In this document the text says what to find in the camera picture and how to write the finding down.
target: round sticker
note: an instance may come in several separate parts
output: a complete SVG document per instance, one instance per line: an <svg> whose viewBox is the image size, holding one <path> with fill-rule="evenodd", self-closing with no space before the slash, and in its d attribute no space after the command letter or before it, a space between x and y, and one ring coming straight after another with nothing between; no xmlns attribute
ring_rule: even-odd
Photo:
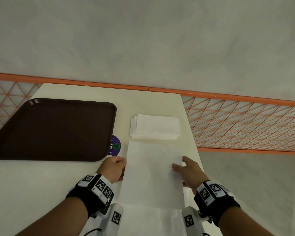
<svg viewBox="0 0 295 236"><path fill-rule="evenodd" d="M118 156L118 154L120 152L120 149L121 149L120 140L118 139L118 137L113 135L112 138L111 138L110 150L109 150L108 155Z"/></svg>

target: concrete floor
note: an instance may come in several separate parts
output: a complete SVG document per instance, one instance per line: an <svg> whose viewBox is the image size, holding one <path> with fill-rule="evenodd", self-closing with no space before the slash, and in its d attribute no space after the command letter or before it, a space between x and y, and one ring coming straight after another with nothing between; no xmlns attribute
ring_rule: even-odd
<svg viewBox="0 0 295 236"><path fill-rule="evenodd" d="M205 173L274 235L295 236L295 156L199 152Z"/></svg>
<svg viewBox="0 0 295 236"><path fill-rule="evenodd" d="M295 0L0 0L0 72L295 100Z"/></svg>

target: cable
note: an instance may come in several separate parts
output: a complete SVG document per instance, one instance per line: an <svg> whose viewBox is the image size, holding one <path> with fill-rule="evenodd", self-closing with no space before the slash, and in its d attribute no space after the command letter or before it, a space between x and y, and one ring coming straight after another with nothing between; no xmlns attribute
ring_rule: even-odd
<svg viewBox="0 0 295 236"><path fill-rule="evenodd" d="M90 234L91 232L94 232L94 231L101 231L102 229L101 228L95 228L95 229L92 229L91 231L87 232L86 234L84 234L83 236L86 236L87 234Z"/></svg>

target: brown tray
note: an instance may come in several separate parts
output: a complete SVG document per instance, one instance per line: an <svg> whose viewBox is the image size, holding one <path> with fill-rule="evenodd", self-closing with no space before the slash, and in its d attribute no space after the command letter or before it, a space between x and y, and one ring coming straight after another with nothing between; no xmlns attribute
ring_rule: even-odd
<svg viewBox="0 0 295 236"><path fill-rule="evenodd" d="M99 161L116 111L112 103L31 99L0 130L0 160Z"/></svg>

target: table surface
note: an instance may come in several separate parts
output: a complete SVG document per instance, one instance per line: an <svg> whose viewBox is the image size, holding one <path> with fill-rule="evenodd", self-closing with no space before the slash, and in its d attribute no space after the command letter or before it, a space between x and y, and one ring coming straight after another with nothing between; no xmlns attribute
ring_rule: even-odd
<svg viewBox="0 0 295 236"><path fill-rule="evenodd" d="M32 98L58 98L114 103L117 107L113 134L120 139L119 156L126 157L131 118L137 114L178 117L178 140L139 140L149 143L180 145L182 153L202 167L187 115L179 94L43 84ZM68 193L87 173L95 172L100 162L0 161L0 235L14 235L40 218ZM121 183L114 184L118 199ZM185 205L197 207L189 189L184 189ZM205 230L221 235L209 223ZM120 227L118 235L127 235Z"/></svg>

